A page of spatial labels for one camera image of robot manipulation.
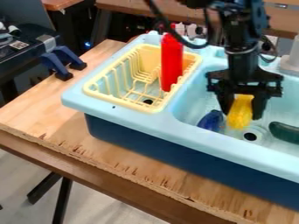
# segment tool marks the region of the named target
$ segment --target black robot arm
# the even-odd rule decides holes
[[[224,114],[232,107],[234,95],[253,95],[253,119],[262,117],[270,97],[282,97],[281,82],[283,77],[259,67],[258,42],[262,32],[268,28],[269,18],[262,0],[177,0],[192,9],[204,9],[208,40],[205,45],[182,42],[181,37],[170,28],[170,23],[163,16],[152,0],[144,2],[152,9],[168,31],[180,42],[190,48],[207,46],[213,31],[206,8],[216,10],[225,33],[225,49],[228,57],[228,69],[206,74],[207,90],[217,95]]]

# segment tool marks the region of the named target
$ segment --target gray floor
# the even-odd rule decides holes
[[[26,194],[49,171],[0,150],[0,224],[51,224],[59,184],[36,205]],[[165,224],[149,214],[118,200],[74,183],[65,224]]]

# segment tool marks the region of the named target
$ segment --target wooden table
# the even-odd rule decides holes
[[[84,0],[42,0],[48,11],[61,11],[83,1]]]
[[[155,2],[170,20],[204,23],[201,10],[188,9],[175,0],[155,0]],[[299,5],[299,1],[296,0],[266,0],[265,2]],[[153,17],[149,7],[143,0],[96,0],[96,5],[103,10]],[[299,10],[266,7],[266,11],[271,17],[271,29],[268,30],[268,34],[292,39],[298,33],[299,27],[294,21],[299,19]],[[211,12],[211,18],[215,25],[219,22],[216,12]]]
[[[81,57],[88,67],[71,70],[73,79],[51,76],[1,108],[0,148],[171,223],[299,223],[299,213],[88,134],[61,93],[124,45],[105,40]],[[96,167],[81,156],[89,149]]]

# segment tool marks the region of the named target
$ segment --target sink basin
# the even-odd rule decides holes
[[[206,91],[205,79],[206,72],[227,68],[224,50],[217,46],[185,48],[203,61],[155,114],[84,94],[84,84],[125,52],[144,43],[158,46],[160,40],[155,31],[135,39],[65,91],[63,104],[86,114],[94,137],[299,210],[299,146],[274,138],[268,130],[273,121],[299,127],[298,78],[284,75],[283,97],[268,101],[262,119],[242,131],[226,128],[221,133],[196,126],[212,109],[219,109],[214,93]],[[279,61],[263,62],[261,68],[283,75]],[[246,133],[255,137],[247,138]]]

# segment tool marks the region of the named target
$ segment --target black cable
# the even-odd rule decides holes
[[[264,42],[264,43],[268,43],[271,48],[274,50],[275,52],[275,56],[272,58],[272,59],[267,59],[265,58],[261,53],[260,53],[260,57],[263,61],[267,62],[267,63],[272,63],[273,61],[276,60],[276,58],[278,57],[278,52],[277,52],[277,49],[276,49],[276,46],[272,43],[272,41],[266,36],[266,35],[262,35],[261,36],[261,41]]]
[[[176,31],[171,29],[170,21],[163,15],[163,13],[157,8],[156,4],[152,0],[143,0],[143,1],[149,6],[150,10],[156,16],[156,18],[163,23],[166,31],[169,32],[178,42],[192,49],[201,49],[210,45],[209,43],[211,43],[213,37],[213,28],[206,9],[204,9],[204,16],[205,16],[205,25],[208,32],[207,33],[208,38],[203,45],[194,45],[193,43],[182,38],[181,35],[179,35]]]

